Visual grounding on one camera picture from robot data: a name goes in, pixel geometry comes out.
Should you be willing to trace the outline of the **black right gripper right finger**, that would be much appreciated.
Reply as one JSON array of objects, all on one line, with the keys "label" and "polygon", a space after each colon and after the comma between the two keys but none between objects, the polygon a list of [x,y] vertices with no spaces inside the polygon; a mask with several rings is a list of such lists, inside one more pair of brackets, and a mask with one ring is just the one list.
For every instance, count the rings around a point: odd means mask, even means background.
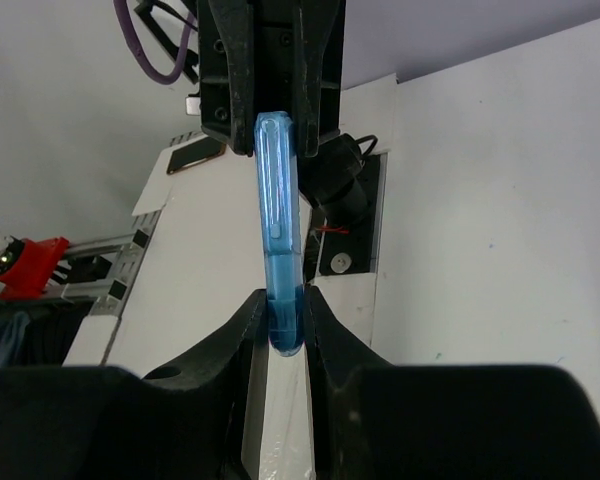
[{"label": "black right gripper right finger", "polygon": [[547,365],[397,366],[306,290],[320,479],[600,479],[600,422]]}]

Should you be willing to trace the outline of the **blue folding marker pen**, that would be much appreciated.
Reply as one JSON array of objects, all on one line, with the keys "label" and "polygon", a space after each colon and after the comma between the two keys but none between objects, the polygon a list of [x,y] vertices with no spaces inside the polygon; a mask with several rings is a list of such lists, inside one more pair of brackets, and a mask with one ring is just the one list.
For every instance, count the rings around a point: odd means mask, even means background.
[{"label": "blue folding marker pen", "polygon": [[259,114],[254,140],[269,341],[290,357],[304,343],[300,195],[290,116]]}]

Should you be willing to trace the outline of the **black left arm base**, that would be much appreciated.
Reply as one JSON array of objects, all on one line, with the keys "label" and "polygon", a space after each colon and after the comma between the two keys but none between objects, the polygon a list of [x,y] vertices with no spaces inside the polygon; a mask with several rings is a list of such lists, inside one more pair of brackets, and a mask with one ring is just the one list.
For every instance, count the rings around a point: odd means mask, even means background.
[{"label": "black left arm base", "polygon": [[375,269],[386,160],[385,154],[367,156],[339,192],[310,209],[304,254],[308,281]]}]

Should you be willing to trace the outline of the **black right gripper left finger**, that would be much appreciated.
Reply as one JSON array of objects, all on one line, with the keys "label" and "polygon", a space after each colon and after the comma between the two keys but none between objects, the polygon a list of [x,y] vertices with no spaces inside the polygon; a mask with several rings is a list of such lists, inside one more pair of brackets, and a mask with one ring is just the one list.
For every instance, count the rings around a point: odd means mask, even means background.
[{"label": "black right gripper left finger", "polygon": [[0,479],[254,479],[266,295],[144,377],[114,366],[0,369]]}]

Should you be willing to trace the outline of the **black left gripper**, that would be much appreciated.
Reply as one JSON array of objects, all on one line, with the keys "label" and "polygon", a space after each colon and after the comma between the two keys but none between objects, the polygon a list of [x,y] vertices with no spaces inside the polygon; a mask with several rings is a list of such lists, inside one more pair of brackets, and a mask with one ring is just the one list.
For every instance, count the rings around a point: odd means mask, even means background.
[{"label": "black left gripper", "polygon": [[346,4],[200,1],[201,126],[238,155],[254,153],[259,114],[282,111],[300,157],[339,131]]}]

